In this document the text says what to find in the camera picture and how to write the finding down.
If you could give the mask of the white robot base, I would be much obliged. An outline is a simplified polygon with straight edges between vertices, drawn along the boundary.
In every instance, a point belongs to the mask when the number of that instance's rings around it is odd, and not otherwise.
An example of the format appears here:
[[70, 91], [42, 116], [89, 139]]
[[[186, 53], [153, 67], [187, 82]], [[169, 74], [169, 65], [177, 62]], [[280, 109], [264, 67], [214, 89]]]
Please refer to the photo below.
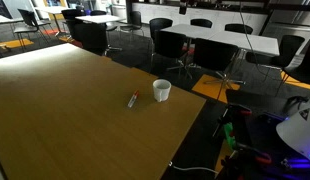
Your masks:
[[310, 161], [310, 98], [303, 103], [289, 98], [285, 109], [293, 112], [276, 126], [276, 132], [283, 142]]

